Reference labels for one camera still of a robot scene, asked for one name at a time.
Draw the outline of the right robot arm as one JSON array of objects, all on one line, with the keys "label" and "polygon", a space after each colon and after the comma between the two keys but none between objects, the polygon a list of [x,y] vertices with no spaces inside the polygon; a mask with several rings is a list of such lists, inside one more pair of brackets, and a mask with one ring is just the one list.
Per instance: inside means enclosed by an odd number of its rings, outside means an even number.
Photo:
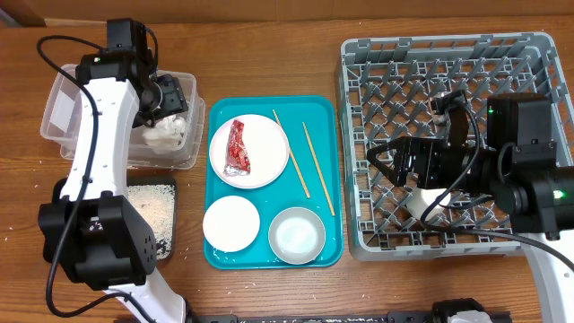
[{"label": "right robot arm", "polygon": [[[438,189],[422,209],[423,228],[446,234],[517,241],[535,279],[543,319],[573,320],[573,169],[557,165],[552,139],[552,102],[540,93],[503,93],[487,100],[487,142],[466,144],[479,127],[465,93],[446,92],[430,99],[446,116],[443,139],[402,136],[367,151],[369,163],[394,186],[409,173],[417,186]],[[511,233],[433,225],[427,218],[451,191],[486,196],[507,213]]]}]

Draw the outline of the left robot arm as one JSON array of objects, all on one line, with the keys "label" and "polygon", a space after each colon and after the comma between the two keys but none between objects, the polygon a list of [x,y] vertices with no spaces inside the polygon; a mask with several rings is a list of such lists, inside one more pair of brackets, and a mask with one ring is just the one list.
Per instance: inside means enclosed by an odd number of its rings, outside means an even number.
[{"label": "left robot arm", "polygon": [[158,75],[158,41],[130,18],[107,23],[107,43],[82,58],[69,80],[81,94],[81,122],[68,177],[39,208],[44,258],[100,299],[115,299],[140,321],[188,322],[193,311],[156,266],[151,226],[127,199],[129,141],[187,110],[177,78]]}]

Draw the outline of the white cup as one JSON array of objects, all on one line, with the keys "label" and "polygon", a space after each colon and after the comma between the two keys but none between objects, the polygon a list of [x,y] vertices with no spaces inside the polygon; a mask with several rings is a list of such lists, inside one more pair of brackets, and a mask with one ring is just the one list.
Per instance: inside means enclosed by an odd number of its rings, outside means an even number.
[{"label": "white cup", "polygon": [[[438,188],[438,189],[414,188],[412,190],[411,196],[407,198],[407,201],[404,206],[412,217],[414,217],[416,220],[420,220],[422,217],[422,213],[444,191],[445,191],[444,188]],[[441,214],[444,211],[444,205],[448,205],[450,203],[450,198],[451,194],[445,196],[441,200],[441,202],[429,212],[427,219],[429,220],[433,216]]]}]

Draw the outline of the pink bowl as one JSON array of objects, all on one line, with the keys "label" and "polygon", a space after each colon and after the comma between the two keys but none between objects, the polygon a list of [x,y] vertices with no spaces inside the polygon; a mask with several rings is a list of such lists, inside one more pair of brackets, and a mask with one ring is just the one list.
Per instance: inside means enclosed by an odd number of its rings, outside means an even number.
[{"label": "pink bowl", "polygon": [[259,212],[245,197],[221,197],[204,214],[204,237],[219,251],[232,253],[247,248],[256,239],[259,228]]}]

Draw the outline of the red foil wrapper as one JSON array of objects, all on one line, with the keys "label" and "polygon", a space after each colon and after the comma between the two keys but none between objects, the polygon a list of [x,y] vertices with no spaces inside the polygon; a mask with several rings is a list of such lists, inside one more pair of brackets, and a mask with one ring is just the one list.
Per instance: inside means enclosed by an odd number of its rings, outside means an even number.
[{"label": "red foil wrapper", "polygon": [[237,119],[234,119],[231,124],[223,170],[227,176],[245,176],[251,171],[247,148],[243,142],[244,126]]}]

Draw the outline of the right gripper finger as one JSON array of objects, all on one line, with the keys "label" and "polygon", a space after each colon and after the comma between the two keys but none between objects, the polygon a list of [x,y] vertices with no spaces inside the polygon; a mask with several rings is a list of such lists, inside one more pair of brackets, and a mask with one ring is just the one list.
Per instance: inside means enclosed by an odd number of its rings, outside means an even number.
[{"label": "right gripper finger", "polygon": [[368,161],[371,165],[378,169],[382,175],[386,177],[394,186],[403,186],[404,173],[401,167],[390,167],[384,162],[380,161],[377,157],[369,157]]},{"label": "right gripper finger", "polygon": [[387,153],[393,158],[399,156],[403,151],[404,141],[404,136],[398,137],[397,139],[386,141],[376,147],[370,148],[367,151],[367,160],[374,162],[382,153]]}]

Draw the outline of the white napkin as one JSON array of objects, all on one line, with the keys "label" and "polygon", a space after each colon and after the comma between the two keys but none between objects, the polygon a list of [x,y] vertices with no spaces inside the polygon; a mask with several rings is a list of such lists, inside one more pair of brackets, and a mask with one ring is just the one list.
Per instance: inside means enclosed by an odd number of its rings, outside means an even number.
[{"label": "white napkin", "polygon": [[172,115],[156,122],[153,128],[146,128],[143,140],[156,154],[166,154],[178,149],[185,130],[186,120]]}]

